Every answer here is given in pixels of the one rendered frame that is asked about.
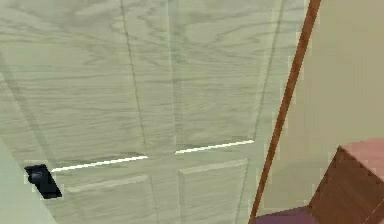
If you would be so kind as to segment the brown wooden cabinet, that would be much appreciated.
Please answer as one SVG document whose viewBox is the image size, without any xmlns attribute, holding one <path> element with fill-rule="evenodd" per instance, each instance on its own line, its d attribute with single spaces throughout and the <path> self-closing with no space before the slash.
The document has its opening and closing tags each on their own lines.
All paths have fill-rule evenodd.
<svg viewBox="0 0 384 224">
<path fill-rule="evenodd" d="M 384 224 L 384 139 L 340 145 L 308 207 L 318 224 Z"/>
</svg>

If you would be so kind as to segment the pale wood panelled door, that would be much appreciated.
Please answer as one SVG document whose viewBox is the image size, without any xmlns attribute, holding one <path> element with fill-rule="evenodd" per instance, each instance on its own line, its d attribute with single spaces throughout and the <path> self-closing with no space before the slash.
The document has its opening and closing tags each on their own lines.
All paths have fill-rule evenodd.
<svg viewBox="0 0 384 224">
<path fill-rule="evenodd" d="M 247 224 L 309 0 L 0 0 L 0 143 L 56 224 Z"/>
</svg>

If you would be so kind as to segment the brown wooden door frame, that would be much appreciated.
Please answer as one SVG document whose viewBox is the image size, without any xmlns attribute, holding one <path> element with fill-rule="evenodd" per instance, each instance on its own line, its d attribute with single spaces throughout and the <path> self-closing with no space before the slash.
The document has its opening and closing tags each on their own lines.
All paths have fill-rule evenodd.
<svg viewBox="0 0 384 224">
<path fill-rule="evenodd" d="M 268 175 L 273 163 L 273 159 L 277 150 L 277 146 L 280 140 L 282 129 L 285 123 L 285 119 L 289 110 L 291 99 L 296 87 L 296 83 L 299 77 L 299 72 L 305 57 L 307 46 L 312 34 L 312 29 L 317 18 L 317 13 L 320 7 L 321 0 L 310 0 L 303 26 L 301 29 L 300 37 L 298 40 L 295 56 L 291 65 L 289 77 L 286 82 L 284 89 L 284 95 L 281 100 L 279 107 L 279 113 L 277 116 L 277 121 L 274 125 L 274 130 L 272 132 L 271 140 L 269 143 L 269 148 L 267 151 L 266 159 L 263 165 L 261 172 L 261 177 L 259 179 L 258 188 L 252 205 L 252 210 L 249 215 L 249 220 L 247 224 L 255 224 L 256 214 L 259 209 L 262 195 L 264 193 L 265 185 L 267 183 Z"/>
</svg>

